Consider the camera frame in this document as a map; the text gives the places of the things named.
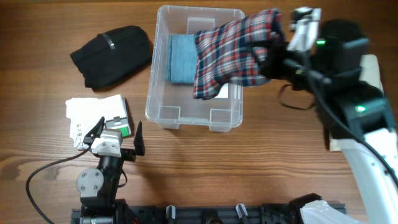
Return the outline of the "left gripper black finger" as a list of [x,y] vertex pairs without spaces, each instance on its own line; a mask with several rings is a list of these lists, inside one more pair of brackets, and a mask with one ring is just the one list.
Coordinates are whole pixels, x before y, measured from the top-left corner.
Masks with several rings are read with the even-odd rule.
[[134,137],[134,150],[137,156],[144,156],[146,149],[144,145],[144,138],[142,135],[142,121],[140,121],[137,125],[136,135]]
[[91,130],[87,132],[83,139],[83,143],[87,145],[92,145],[96,138],[99,138],[105,125],[105,118],[101,117],[96,125],[93,126]]

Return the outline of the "white printed shirt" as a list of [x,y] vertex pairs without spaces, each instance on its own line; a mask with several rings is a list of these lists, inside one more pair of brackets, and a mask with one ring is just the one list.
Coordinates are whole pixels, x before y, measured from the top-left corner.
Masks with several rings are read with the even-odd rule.
[[65,102],[66,117],[71,120],[70,137],[75,149],[88,149],[83,138],[97,122],[104,118],[105,127],[118,129],[122,137],[132,134],[126,99],[121,95],[107,98],[72,98]]

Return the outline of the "red navy plaid shirt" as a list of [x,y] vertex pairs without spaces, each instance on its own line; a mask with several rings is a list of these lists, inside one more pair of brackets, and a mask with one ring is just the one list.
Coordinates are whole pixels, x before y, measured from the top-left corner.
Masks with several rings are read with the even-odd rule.
[[194,35],[198,55],[193,97],[209,100],[225,84],[259,86],[276,58],[277,46],[284,43],[280,28],[282,14],[266,9],[243,19]]

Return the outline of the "black garment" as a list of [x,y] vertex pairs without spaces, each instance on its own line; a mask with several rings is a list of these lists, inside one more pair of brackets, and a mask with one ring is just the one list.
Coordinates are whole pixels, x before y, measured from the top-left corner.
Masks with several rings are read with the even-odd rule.
[[142,70],[152,60],[151,44],[139,26],[125,26],[98,34],[70,54],[85,86],[100,90]]

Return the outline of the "blue denim jeans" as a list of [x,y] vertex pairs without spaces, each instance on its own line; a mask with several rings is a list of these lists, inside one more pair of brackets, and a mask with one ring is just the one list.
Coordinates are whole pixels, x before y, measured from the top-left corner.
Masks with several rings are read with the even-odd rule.
[[193,34],[170,34],[167,43],[165,79],[173,84],[192,85],[198,54]]

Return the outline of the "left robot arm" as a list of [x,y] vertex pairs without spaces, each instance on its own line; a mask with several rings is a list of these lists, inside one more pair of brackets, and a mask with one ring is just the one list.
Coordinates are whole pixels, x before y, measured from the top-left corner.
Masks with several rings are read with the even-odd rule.
[[145,155],[142,123],[137,125],[134,149],[121,147],[122,131],[106,127],[104,118],[86,134],[83,142],[88,150],[99,158],[98,166],[82,171],[76,187],[80,193],[81,209],[72,211],[72,223],[139,223],[124,199],[117,199],[120,177],[126,175],[123,164],[134,162],[137,156]]

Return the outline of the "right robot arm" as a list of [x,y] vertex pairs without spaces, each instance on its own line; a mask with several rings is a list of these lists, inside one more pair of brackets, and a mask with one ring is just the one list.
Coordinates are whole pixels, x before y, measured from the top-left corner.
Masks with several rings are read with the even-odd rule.
[[291,82],[315,97],[318,117],[353,172],[369,221],[397,222],[397,133],[386,95],[360,79],[368,38],[357,24],[331,20],[312,30],[298,21],[290,50],[278,39],[259,43],[269,55],[261,74]]

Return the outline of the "clear plastic storage bin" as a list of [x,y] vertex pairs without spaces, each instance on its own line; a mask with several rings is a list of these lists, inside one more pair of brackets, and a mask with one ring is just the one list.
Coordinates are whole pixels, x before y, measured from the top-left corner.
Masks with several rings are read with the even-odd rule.
[[175,85],[165,79],[170,34],[194,34],[245,17],[239,9],[161,6],[157,12],[154,49],[146,101],[146,118],[162,128],[182,124],[208,126],[228,132],[243,121],[243,88],[229,84],[229,97],[196,100],[193,86]]

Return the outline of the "white label in bin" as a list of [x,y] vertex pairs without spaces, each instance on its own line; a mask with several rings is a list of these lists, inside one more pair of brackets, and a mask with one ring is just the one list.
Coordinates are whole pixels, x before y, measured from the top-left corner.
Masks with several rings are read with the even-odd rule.
[[222,98],[222,99],[228,98],[229,97],[229,88],[228,87],[229,87],[229,85],[227,83],[224,84],[221,87],[219,93],[216,95],[216,98]]

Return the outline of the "folded cream cloth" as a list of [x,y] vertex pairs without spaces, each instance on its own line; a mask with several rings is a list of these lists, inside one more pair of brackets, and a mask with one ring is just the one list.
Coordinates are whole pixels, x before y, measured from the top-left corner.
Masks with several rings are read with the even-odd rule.
[[[363,55],[361,58],[360,66],[362,66],[363,71],[360,75],[360,80],[365,81],[366,83],[375,86],[382,92],[384,92],[382,87],[382,82],[380,78],[380,69],[377,57],[375,55]],[[377,131],[376,134],[370,134],[366,141],[374,146],[378,145],[377,141],[381,141],[383,139],[383,133],[381,131]]]

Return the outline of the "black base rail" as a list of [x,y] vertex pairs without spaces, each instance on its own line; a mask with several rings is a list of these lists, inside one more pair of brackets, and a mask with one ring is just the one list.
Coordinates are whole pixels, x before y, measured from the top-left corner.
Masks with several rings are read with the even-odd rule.
[[[155,206],[130,206],[134,223],[167,224],[165,207]],[[297,216],[287,204],[271,203],[261,206],[246,207],[248,222],[256,224],[265,223],[298,223]],[[180,207],[176,209],[173,220],[176,224],[205,223],[205,217],[216,213],[223,223],[242,223],[234,206],[229,207]]]

